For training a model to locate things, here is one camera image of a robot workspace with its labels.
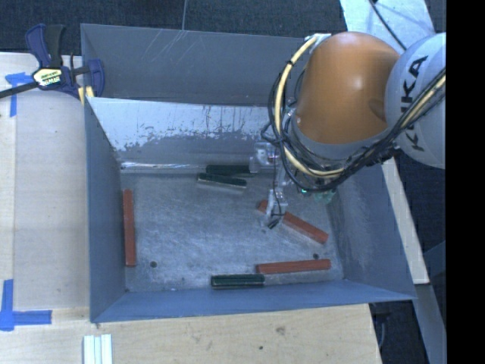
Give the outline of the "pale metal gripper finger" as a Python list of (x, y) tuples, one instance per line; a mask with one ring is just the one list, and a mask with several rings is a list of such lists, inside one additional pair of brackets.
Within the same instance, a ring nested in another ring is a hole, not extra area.
[(284, 199), (283, 194), (280, 192), (274, 192), (274, 194), (276, 199), (274, 212), (275, 212), (275, 215), (277, 216), (277, 220), (274, 221), (271, 227), (269, 227), (270, 229), (275, 228), (283, 220), (283, 217), (286, 214), (286, 208), (287, 208), (287, 202)]
[(271, 227), (274, 221), (277, 220), (277, 216), (275, 215), (275, 212), (274, 212), (275, 202), (276, 202), (276, 199), (275, 199), (274, 191), (269, 190), (268, 197), (267, 197), (267, 205), (266, 205), (266, 208), (264, 209), (264, 224), (267, 227)]

